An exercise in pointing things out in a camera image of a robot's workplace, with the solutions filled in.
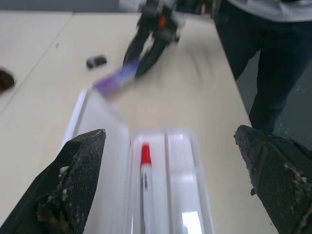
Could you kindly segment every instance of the white marker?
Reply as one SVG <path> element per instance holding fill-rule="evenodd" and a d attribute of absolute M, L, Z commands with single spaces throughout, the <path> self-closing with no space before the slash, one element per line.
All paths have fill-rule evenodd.
<path fill-rule="evenodd" d="M 141 154 L 141 234 L 154 234 L 154 202 L 150 146 L 144 143 Z"/>

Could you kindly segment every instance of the red marker cap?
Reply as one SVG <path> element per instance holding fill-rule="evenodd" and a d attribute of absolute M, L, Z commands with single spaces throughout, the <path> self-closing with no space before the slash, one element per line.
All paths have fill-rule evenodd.
<path fill-rule="evenodd" d="M 148 143 L 144 143 L 142 146 L 141 165 L 143 164 L 152 164 L 150 156 L 150 145 Z"/>

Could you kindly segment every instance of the purple object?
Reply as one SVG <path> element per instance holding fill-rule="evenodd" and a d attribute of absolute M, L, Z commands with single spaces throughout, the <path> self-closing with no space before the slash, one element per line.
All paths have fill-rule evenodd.
<path fill-rule="evenodd" d="M 104 97 L 109 97 L 119 91 L 123 86 L 134 80 L 139 60 L 124 65 L 118 71 L 104 77 L 94 83 L 93 88 L 99 91 Z"/>

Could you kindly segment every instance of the black eraser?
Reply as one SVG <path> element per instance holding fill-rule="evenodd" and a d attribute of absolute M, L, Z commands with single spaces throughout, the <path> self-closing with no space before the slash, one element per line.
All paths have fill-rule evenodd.
<path fill-rule="evenodd" d="M 107 59 L 104 55 L 97 55 L 87 59 L 86 65 L 88 69 L 107 64 Z"/>

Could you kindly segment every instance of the dark pants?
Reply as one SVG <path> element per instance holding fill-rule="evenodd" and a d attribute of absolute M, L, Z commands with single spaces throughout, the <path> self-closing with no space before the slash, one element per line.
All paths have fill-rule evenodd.
<path fill-rule="evenodd" d="M 215 23 L 235 79 L 261 51 L 249 118 L 254 128 L 272 132 L 288 94 L 312 58 L 312 21 L 272 22 L 224 0 Z"/>

